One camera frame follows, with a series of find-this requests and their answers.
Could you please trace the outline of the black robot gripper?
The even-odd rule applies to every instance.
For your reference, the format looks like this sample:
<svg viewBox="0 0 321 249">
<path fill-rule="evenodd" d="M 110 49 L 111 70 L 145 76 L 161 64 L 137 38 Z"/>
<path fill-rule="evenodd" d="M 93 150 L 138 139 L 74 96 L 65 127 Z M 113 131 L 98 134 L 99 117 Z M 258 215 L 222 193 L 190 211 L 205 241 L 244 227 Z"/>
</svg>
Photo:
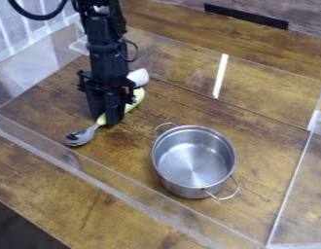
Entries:
<svg viewBox="0 0 321 249">
<path fill-rule="evenodd" d="M 126 45 L 89 45 L 91 69 L 79 70 L 79 89 L 86 92 L 91 116 L 106 112 L 107 126 L 118 125 L 125 116 L 122 97 L 134 96 L 137 84 L 127 79 L 129 51 Z"/>
</svg>

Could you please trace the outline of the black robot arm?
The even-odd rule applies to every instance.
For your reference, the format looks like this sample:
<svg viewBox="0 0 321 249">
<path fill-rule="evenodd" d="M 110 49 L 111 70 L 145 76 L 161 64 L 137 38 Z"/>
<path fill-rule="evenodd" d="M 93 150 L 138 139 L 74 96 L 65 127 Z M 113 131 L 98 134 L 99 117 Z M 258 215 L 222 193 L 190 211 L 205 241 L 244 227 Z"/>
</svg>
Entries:
<svg viewBox="0 0 321 249">
<path fill-rule="evenodd" d="M 73 0 L 87 35 L 91 70 L 78 71 L 78 89 L 86 92 L 94 119 L 106 115 L 107 126 L 121 123 L 125 108 L 135 100 L 130 73 L 126 19 L 118 0 Z"/>
</svg>

